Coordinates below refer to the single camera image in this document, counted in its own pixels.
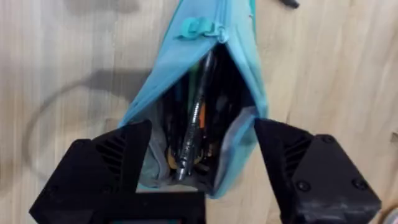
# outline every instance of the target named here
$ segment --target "screw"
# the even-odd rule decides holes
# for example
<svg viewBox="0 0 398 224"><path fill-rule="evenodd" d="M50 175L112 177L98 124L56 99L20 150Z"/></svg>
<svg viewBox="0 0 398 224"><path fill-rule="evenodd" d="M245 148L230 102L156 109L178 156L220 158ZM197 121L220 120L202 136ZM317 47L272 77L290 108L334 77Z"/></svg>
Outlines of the screw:
<svg viewBox="0 0 398 224"><path fill-rule="evenodd" d="M73 143L73 147L82 147L84 144L83 144L83 142L81 141L81 140L76 140L74 143Z"/></svg>
<svg viewBox="0 0 398 224"><path fill-rule="evenodd" d="M111 193L111 192L112 192L112 187L109 186L109 185L105 185L105 186L102 188L102 193L104 193L104 194L109 194L109 193Z"/></svg>
<svg viewBox="0 0 398 224"><path fill-rule="evenodd" d="M299 180L296 182L296 187L302 192L309 192L311 190L311 185L305 180Z"/></svg>
<svg viewBox="0 0 398 224"><path fill-rule="evenodd" d="M325 136L322 136L322 141L325 143L332 143L335 141L335 139L333 136L325 135Z"/></svg>
<svg viewBox="0 0 398 224"><path fill-rule="evenodd" d="M358 190L367 190L369 188L368 184L363 179L355 178L351 183Z"/></svg>

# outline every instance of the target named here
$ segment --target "zipper pull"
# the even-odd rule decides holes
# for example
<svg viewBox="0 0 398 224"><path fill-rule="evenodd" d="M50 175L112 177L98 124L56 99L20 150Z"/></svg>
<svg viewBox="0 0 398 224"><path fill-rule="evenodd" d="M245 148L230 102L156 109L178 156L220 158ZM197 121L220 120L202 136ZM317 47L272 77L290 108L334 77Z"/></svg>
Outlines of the zipper pull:
<svg viewBox="0 0 398 224"><path fill-rule="evenodd" d="M229 38L225 27L220 23L205 17L185 19L182 22L179 38L194 40L199 36L217 37L218 42L222 44Z"/></svg>

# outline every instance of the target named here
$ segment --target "blue pencil case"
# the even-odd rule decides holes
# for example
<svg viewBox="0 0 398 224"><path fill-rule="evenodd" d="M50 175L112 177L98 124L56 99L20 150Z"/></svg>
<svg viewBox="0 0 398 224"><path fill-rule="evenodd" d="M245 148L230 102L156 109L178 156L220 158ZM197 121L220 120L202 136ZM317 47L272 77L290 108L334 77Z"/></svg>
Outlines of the blue pencil case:
<svg viewBox="0 0 398 224"><path fill-rule="evenodd" d="M253 0L180 1L153 70L119 124L124 126L143 119L152 122L139 188L159 189L166 185L184 184L204 190L212 198L219 198L233 185L257 143L254 120L267 116L254 23ZM207 144L212 147L211 152L207 150L205 153L212 154L215 162L210 166L212 172L207 177L208 181L189 178L192 176L189 173L186 180L176 182L173 178L175 171L170 165L170 154L178 152L170 149L170 138L174 138L175 133L165 128L168 114L173 115L169 113L173 104L170 97L173 102L181 98L189 101L194 92L192 88L196 87L192 83L197 80L198 66L210 52L216 56L217 72L210 75L212 81L206 86L205 99L208 101L204 110L208 123L203 130L215 133L209 134L209 139L217 136L216 143ZM233 113L218 113L225 111L220 108L226 105L234 108ZM177 104L177 108L189 117L193 107L188 103L183 106ZM207 114L210 108L212 116ZM187 120L176 117L182 123ZM213 126L213 120L225 125ZM197 157L201 162L205 158L203 153Z"/></svg>

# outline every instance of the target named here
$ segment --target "pencil case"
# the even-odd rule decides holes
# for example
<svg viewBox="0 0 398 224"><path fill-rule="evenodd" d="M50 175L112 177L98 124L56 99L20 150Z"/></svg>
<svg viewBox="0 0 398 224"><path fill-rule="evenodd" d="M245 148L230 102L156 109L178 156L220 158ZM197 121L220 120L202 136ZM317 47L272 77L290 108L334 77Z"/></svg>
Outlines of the pencil case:
<svg viewBox="0 0 398 224"><path fill-rule="evenodd" d="M207 183L188 180L183 184L204 190L212 198L223 196L257 144L254 120L266 118L267 101L256 48L254 1L181 0L154 67L119 124L121 127L143 119L152 122L139 188L159 189L180 184L172 180L173 170L167 159L167 139L171 134L164 131L165 108L169 106L165 99L184 79L189 79L193 68L210 51L223 58L221 71L214 74L218 76L217 85L228 86L234 82L239 87L239 91L226 91L238 94L234 96L236 103L230 104L236 109L215 149L216 165L211 168L210 180ZM217 88L213 87L212 91L217 92ZM207 98L211 101L222 96L209 94Z"/></svg>

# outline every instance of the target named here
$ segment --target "wood grain surface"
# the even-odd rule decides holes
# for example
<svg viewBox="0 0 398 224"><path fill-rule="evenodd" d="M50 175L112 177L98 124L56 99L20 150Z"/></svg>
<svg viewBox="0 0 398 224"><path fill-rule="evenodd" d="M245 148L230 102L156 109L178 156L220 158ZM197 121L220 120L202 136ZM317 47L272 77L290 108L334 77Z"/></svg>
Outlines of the wood grain surface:
<svg viewBox="0 0 398 224"><path fill-rule="evenodd" d="M0 223L28 209L70 143L120 119L177 0L0 0ZM335 135L398 206L398 1L257 0L270 116ZM280 223L258 149L208 223Z"/></svg>

